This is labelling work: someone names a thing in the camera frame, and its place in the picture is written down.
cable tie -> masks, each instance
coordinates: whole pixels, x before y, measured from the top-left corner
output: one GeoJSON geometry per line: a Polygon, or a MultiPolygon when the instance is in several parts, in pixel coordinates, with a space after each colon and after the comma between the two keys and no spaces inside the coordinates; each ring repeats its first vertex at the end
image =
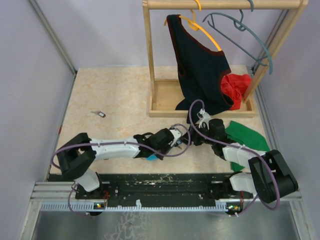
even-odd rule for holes
{"type": "Polygon", "coordinates": [[[237,151],[236,151],[236,159],[238,160],[238,162],[239,162],[239,150],[241,150],[242,148],[244,147],[244,145],[241,145],[240,144],[240,147],[237,149],[237,151]]]}

gray floor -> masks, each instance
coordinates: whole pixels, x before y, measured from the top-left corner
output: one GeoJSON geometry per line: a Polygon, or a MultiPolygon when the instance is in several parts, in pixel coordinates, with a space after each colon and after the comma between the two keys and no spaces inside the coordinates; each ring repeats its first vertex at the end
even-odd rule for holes
{"type": "Polygon", "coordinates": [[[296,240],[288,202],[277,211],[262,204],[239,218],[205,212],[105,212],[83,218],[41,212],[33,240],[296,240]]]}

clothes hanger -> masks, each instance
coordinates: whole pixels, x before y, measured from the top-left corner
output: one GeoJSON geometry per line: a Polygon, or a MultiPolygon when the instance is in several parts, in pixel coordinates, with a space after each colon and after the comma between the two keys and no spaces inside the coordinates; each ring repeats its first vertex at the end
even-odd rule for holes
{"type": "MultiPolygon", "coordinates": [[[[250,3],[251,3],[251,11],[253,11],[253,2],[252,0],[248,0],[250,3]]],[[[210,14],[208,14],[202,22],[204,22],[207,17],[211,17],[211,22],[208,20],[207,23],[208,25],[213,28],[214,30],[216,30],[219,34],[221,34],[222,36],[224,36],[226,39],[228,39],[230,42],[232,42],[233,44],[235,44],[238,48],[240,48],[242,51],[244,51],[247,55],[249,55],[252,59],[254,59],[258,64],[266,67],[268,66],[268,64],[265,64],[262,62],[263,59],[265,58],[268,58],[268,63],[269,63],[269,74],[271,75],[272,72],[273,72],[273,61],[272,61],[272,57],[267,49],[267,47],[265,46],[265,44],[261,41],[261,39],[248,27],[246,26],[245,24],[243,24],[243,19],[244,19],[244,13],[242,10],[239,10],[240,11],[240,14],[241,14],[241,18],[240,18],[240,21],[235,19],[234,17],[230,16],[230,15],[227,15],[227,14],[224,14],[224,13],[220,13],[220,12],[212,12],[210,14]],[[229,38],[227,35],[225,35],[224,33],[222,33],[219,29],[216,28],[215,26],[215,22],[214,22],[214,18],[213,18],[213,15],[220,15],[220,16],[223,16],[223,17],[226,17],[228,19],[231,19],[233,20],[233,25],[236,29],[238,29],[239,31],[241,32],[244,32],[244,31],[248,31],[257,41],[258,43],[260,44],[260,46],[263,48],[266,56],[265,57],[262,57],[262,58],[259,58],[257,59],[256,57],[254,57],[250,52],[248,52],[247,50],[245,50],[242,46],[240,46],[238,43],[236,43],[235,41],[233,41],[231,38],[229,38]]]]}
{"type": "MultiPolygon", "coordinates": [[[[199,0],[195,0],[195,1],[199,6],[199,11],[201,11],[202,7],[201,7],[201,4],[200,4],[199,0]]],[[[192,13],[192,20],[187,18],[187,17],[185,17],[185,16],[182,16],[182,15],[180,15],[179,18],[187,20],[187,22],[188,22],[188,24],[189,24],[189,26],[190,26],[190,28],[192,30],[194,30],[194,31],[201,30],[211,40],[211,42],[215,45],[215,47],[218,49],[218,51],[221,51],[221,47],[216,42],[216,40],[214,40],[214,38],[206,30],[204,30],[200,25],[198,25],[196,23],[196,14],[195,14],[195,12],[192,9],[190,9],[190,11],[192,13]]]]}

wooden clothes rack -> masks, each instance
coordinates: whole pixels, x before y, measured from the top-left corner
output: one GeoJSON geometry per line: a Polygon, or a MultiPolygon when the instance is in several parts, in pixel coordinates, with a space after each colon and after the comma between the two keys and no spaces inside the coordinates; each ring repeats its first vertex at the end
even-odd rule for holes
{"type": "MultiPolygon", "coordinates": [[[[210,10],[240,10],[251,9],[248,0],[200,0],[202,9],[210,10]]],[[[288,10],[284,20],[278,28],[270,46],[268,48],[272,59],[275,59],[280,48],[286,41],[289,33],[295,26],[297,20],[303,13],[308,4],[308,0],[253,0],[254,9],[288,10]]],[[[169,9],[198,9],[198,5],[194,0],[143,0],[144,27],[146,36],[146,45],[148,52],[149,71],[150,71],[150,117],[174,117],[186,118],[185,110],[175,110],[176,105],[184,99],[178,79],[159,79],[155,78],[154,57],[152,48],[150,10],[169,10],[169,9]]],[[[255,115],[253,93],[258,84],[268,70],[267,66],[259,65],[251,84],[246,90],[243,103],[239,110],[228,110],[219,113],[220,118],[250,118],[255,115]]]]}

orange hanger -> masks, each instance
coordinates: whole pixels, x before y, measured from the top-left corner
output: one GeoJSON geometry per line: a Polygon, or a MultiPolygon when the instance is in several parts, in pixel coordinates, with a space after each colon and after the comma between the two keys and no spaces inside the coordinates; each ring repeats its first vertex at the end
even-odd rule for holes
{"type": "MultiPolygon", "coordinates": [[[[199,6],[199,11],[201,11],[202,10],[202,8],[201,8],[201,4],[200,4],[200,2],[199,2],[199,0],[195,0],[196,1],[196,3],[198,4],[198,6],[199,6]]],[[[206,31],[206,30],[204,30],[200,25],[198,25],[197,23],[196,23],[196,14],[195,14],[195,12],[192,10],[192,9],[190,9],[190,11],[191,11],[191,13],[192,13],[192,20],[191,19],[189,19],[189,18],[187,18],[187,17],[185,17],[185,16],[179,16],[179,18],[181,18],[181,19],[184,19],[184,20],[187,20],[188,21],[188,24],[189,24],[189,26],[190,26],[190,28],[192,29],[192,30],[194,30],[194,31],[198,31],[198,30],[201,30],[210,40],[211,40],[211,42],[215,45],[215,47],[218,49],[218,51],[221,51],[221,47],[219,46],[219,44],[216,42],[216,40],[214,40],[214,38],[206,31]]]]}

